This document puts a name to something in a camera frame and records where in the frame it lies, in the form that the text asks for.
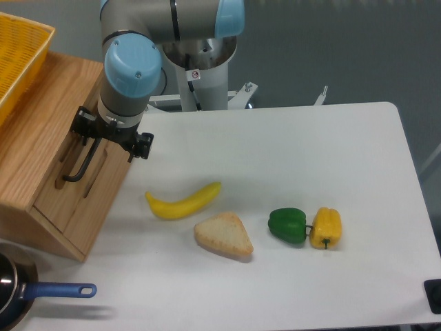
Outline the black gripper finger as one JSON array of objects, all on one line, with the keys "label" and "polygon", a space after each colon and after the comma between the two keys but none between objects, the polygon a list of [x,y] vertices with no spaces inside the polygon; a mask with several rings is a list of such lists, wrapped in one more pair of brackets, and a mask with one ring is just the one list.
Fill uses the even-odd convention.
[{"label": "black gripper finger", "polygon": [[96,139],[96,116],[94,116],[86,107],[80,106],[72,120],[70,132],[80,137],[81,143],[85,146],[88,139]]},{"label": "black gripper finger", "polygon": [[130,142],[127,144],[129,158],[128,162],[131,163],[133,158],[148,159],[154,135],[148,132],[138,133],[135,132]]}]

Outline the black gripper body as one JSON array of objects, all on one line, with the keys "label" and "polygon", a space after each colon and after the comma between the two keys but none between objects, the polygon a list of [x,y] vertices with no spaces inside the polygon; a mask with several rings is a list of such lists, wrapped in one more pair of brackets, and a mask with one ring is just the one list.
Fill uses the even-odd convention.
[{"label": "black gripper body", "polygon": [[123,128],[116,120],[106,122],[100,116],[97,116],[94,121],[94,139],[108,140],[120,145],[128,152],[134,152],[137,148],[137,129],[139,123],[128,128]]}]

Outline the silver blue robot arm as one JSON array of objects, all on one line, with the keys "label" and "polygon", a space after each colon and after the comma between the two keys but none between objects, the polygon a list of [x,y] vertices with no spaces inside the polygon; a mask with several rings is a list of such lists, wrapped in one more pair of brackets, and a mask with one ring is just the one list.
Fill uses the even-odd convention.
[{"label": "silver blue robot arm", "polygon": [[137,132],[159,83],[158,46],[177,41],[236,37],[245,27],[243,1],[102,1],[104,77],[98,108],[81,107],[71,130],[119,144],[130,158],[146,159],[152,134]]}]

